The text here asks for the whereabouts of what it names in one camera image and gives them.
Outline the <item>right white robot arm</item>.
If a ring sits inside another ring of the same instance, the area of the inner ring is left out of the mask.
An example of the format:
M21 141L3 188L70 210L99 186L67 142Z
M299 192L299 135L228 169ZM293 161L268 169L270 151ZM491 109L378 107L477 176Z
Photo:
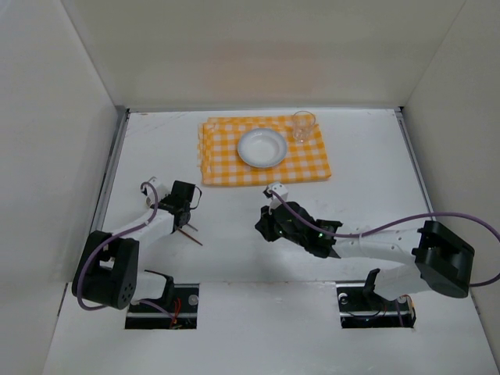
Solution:
M268 242L283 238L321 259L395 262L395 268L369 272L364 285L368 295L392 301L421 291L451 298L469 294L473 247L438 221L427 220L416 229L347 237L337 232L341 226L339 221L316 220L298 203L289 202L274 208L263 206L255 228Z

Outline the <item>white round bowl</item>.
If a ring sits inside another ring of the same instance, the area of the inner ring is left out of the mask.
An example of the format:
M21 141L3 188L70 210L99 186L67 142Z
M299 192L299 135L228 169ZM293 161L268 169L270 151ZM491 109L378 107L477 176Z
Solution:
M288 144L275 130L256 128L244 133L237 143L237 153L249 166L266 169L280 164L286 157Z

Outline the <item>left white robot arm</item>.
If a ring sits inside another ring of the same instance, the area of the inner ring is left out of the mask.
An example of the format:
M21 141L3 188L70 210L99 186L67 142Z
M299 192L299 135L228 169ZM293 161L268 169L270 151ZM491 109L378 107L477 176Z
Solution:
M156 177L140 186L146 212L113 231L92 231L72 282L72 294L87 311L122 310L144 304L165 312L173 303L173 278L145 269L147 251L157 241L189 224L202 196L194 184L176 180L171 188Z

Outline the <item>clear plastic cup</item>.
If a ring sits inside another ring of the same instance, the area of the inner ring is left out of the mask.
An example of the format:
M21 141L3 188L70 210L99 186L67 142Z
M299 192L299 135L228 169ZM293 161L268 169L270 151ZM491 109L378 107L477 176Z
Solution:
M316 126L316 116L309 111L298 111L292 116L292 136L297 142L305 142Z

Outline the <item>yellow white checkered cloth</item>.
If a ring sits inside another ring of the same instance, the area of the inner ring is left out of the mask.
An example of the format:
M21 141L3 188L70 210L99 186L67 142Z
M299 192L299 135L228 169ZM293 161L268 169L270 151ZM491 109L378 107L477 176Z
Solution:
M198 126L204 185L244 187L316 182L332 176L316 117L210 117Z

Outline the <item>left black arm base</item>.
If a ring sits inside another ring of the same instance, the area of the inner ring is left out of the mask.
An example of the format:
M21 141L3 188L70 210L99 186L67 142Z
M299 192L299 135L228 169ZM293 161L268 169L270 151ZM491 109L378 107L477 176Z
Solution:
M198 322L199 284L178 284L166 278L166 287L158 299L130 305L126 330L195 330Z

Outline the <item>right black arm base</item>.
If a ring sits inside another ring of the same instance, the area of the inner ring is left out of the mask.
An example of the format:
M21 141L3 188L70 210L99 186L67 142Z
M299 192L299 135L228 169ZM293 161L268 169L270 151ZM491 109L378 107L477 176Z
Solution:
M369 272L365 281L336 283L341 327L344 329L414 328L416 311L408 295L389 301L374 293L380 269Z

